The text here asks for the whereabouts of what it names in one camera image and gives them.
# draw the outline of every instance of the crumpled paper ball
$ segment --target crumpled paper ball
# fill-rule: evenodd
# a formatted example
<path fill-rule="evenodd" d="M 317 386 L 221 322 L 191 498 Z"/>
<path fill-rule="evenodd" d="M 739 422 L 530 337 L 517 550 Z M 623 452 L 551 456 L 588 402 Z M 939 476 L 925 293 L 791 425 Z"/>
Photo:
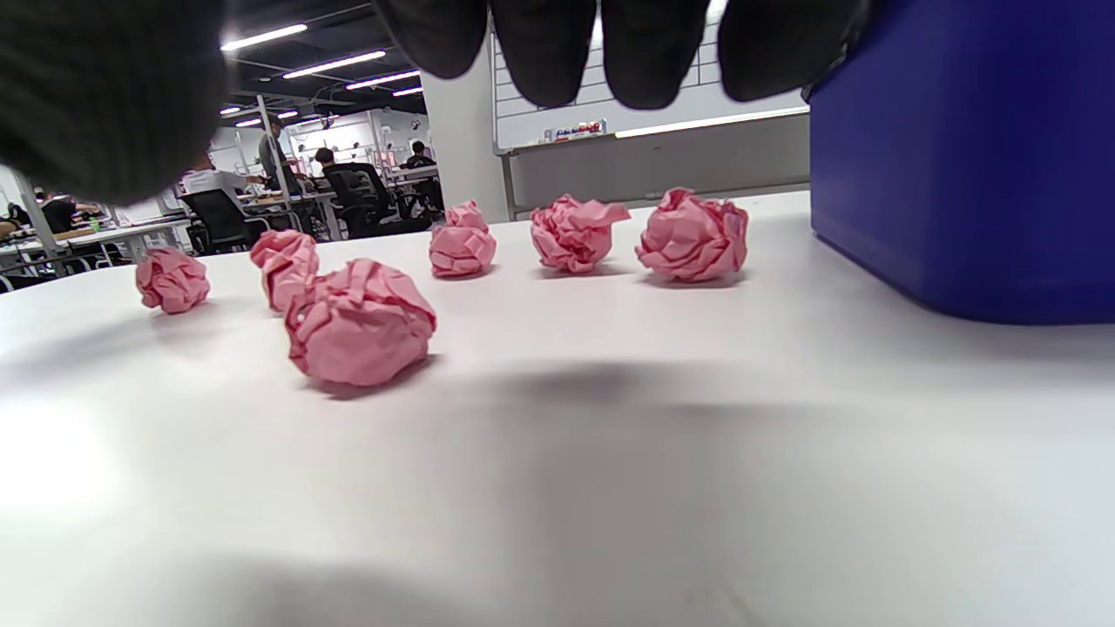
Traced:
<path fill-rule="evenodd" d="M 287 311 L 318 273 L 318 242 L 294 230 L 266 231 L 252 247 L 252 263 L 263 270 L 263 292 L 273 311 Z"/>
<path fill-rule="evenodd" d="M 311 282 L 287 310 L 290 359 L 324 382 L 377 386 L 426 357 L 434 308 L 410 277 L 370 259 Z"/>
<path fill-rule="evenodd" d="M 679 281 L 738 272 L 747 258 L 747 212 L 731 202 L 670 190 L 650 214 L 634 252 L 647 268 Z"/>
<path fill-rule="evenodd" d="M 204 263 L 176 248 L 158 248 L 136 266 L 136 288 L 144 306 L 182 314 L 205 302 L 210 283 Z"/>
<path fill-rule="evenodd" d="M 531 238 L 543 266 L 584 274 L 612 250 L 612 224 L 630 218 L 622 204 L 582 203 L 565 194 L 531 214 Z"/>
<path fill-rule="evenodd" d="M 450 208 L 447 224 L 434 229 L 429 262 L 435 277 L 467 277 L 484 272 L 495 258 L 495 238 L 488 233 L 476 202 Z"/>

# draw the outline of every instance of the blue box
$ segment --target blue box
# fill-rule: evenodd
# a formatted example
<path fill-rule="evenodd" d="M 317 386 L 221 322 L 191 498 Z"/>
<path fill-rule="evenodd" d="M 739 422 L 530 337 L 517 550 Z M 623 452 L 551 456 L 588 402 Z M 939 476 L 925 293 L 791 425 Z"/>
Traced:
<path fill-rule="evenodd" d="M 1115 0 L 892 0 L 811 105 L 813 229 L 943 314 L 1115 322 Z"/>

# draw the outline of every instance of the white shirt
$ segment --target white shirt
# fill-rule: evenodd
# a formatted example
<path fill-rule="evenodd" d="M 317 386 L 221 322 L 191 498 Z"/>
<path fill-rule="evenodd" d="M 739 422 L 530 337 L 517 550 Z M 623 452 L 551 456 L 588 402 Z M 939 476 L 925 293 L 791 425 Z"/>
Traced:
<path fill-rule="evenodd" d="M 240 206 L 240 201 L 236 199 L 236 187 L 243 190 L 248 185 L 248 179 L 220 170 L 195 170 L 182 177 L 182 186 L 186 189 L 187 194 L 221 190 L 232 199 L 232 203 L 236 206 Z"/>

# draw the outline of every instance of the fluorescent light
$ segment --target fluorescent light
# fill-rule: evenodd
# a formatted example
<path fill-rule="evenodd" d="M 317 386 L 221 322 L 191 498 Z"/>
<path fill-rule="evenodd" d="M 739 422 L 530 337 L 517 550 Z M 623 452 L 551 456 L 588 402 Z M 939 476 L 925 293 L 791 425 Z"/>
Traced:
<path fill-rule="evenodd" d="M 381 59 L 387 56 L 387 52 L 382 50 L 376 50 L 375 52 L 368 52 L 367 55 L 360 55 L 357 57 L 349 57 L 347 59 L 338 59 L 328 64 L 320 66 L 308 67 L 306 69 L 300 69 L 298 71 L 292 71 L 290 74 L 282 75 L 283 78 L 298 78 L 299 76 L 307 76 L 310 74 L 318 74 L 319 71 L 326 71 L 328 69 L 333 69 L 338 67 L 350 66 L 352 64 L 359 64 L 360 61 L 370 61 L 372 59 Z"/>
<path fill-rule="evenodd" d="M 392 80 L 403 80 L 404 78 L 410 78 L 413 76 L 418 76 L 421 74 L 418 70 L 405 71 L 403 74 L 392 74 L 391 76 L 380 76 L 379 78 L 372 78 L 371 80 L 365 80 L 363 83 L 353 83 L 346 87 L 346 89 L 359 89 L 361 87 L 371 87 L 372 85 L 379 85 L 381 83 L 390 83 Z"/>
<path fill-rule="evenodd" d="M 758 112 L 758 113 L 745 113 L 740 115 L 728 115 L 725 117 L 710 117 L 708 119 L 695 119 L 691 122 L 678 122 L 676 124 L 663 124 L 661 126 L 648 126 L 646 128 L 636 128 L 633 131 L 619 131 L 615 133 L 617 139 L 622 139 L 624 137 L 638 137 L 640 135 L 655 135 L 656 133 L 670 133 L 671 131 L 686 131 L 689 128 L 704 128 L 706 126 L 719 126 L 721 124 L 733 124 L 735 122 L 747 122 L 749 119 L 765 119 L 768 117 L 784 117 L 787 115 L 797 115 L 802 113 L 809 113 L 809 107 L 789 107 L 786 109 L 777 109 L 773 112 Z"/>
<path fill-rule="evenodd" d="M 237 39 L 235 41 L 230 41 L 221 49 L 225 52 L 231 50 L 239 50 L 241 48 L 246 48 L 249 46 L 254 46 L 263 41 L 271 41 L 272 39 L 279 39 L 280 37 L 287 37 L 288 35 L 294 35 L 295 32 L 302 32 L 307 27 L 304 23 L 297 23 L 294 26 L 288 26 L 287 28 L 280 28 L 279 30 L 272 30 L 271 32 L 264 32 L 263 35 L 256 35 L 255 37 L 249 37 L 246 39 Z"/>

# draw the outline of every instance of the black glove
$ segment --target black glove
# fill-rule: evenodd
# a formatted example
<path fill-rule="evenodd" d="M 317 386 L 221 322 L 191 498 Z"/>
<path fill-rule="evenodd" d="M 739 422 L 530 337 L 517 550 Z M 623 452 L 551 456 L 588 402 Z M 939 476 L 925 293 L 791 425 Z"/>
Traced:
<path fill-rule="evenodd" d="M 0 161 L 35 184 L 130 203 L 209 145 L 222 0 L 3 0 L 0 23 Z"/>
<path fill-rule="evenodd" d="M 543 107 L 576 97 L 597 0 L 377 0 L 396 42 L 425 71 L 460 76 L 495 30 L 515 86 Z M 721 19 L 724 87 L 737 100 L 817 83 L 846 56 L 880 0 L 733 0 Z M 602 0 L 604 71 L 637 109 L 673 102 L 705 30 L 708 0 Z"/>
<path fill-rule="evenodd" d="M 820 80 L 880 0 L 734 0 L 721 76 L 737 99 Z M 171 184 L 205 149 L 225 88 L 223 0 L 0 2 L 0 161 L 36 184 L 126 204 Z M 473 64 L 491 6 L 520 91 L 576 97 L 595 0 L 377 0 L 399 46 L 443 78 Z M 604 69 L 632 108 L 677 96 L 708 0 L 602 0 Z"/>

